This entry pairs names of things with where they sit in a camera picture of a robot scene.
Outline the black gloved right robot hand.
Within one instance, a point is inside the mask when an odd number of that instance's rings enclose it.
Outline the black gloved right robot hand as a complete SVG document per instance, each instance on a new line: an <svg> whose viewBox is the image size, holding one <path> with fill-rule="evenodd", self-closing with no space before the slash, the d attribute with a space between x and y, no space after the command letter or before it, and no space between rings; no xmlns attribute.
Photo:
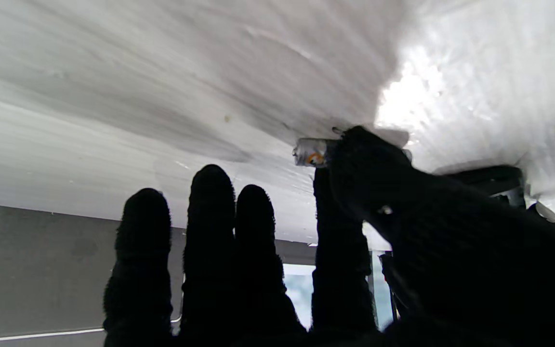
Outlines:
<svg viewBox="0 0 555 347"><path fill-rule="evenodd" d="M267 193L218 165L192 179L183 305L172 333L171 218L125 203L104 294L106 347L555 347L555 223L346 130L313 180L311 329L275 247Z"/></svg>

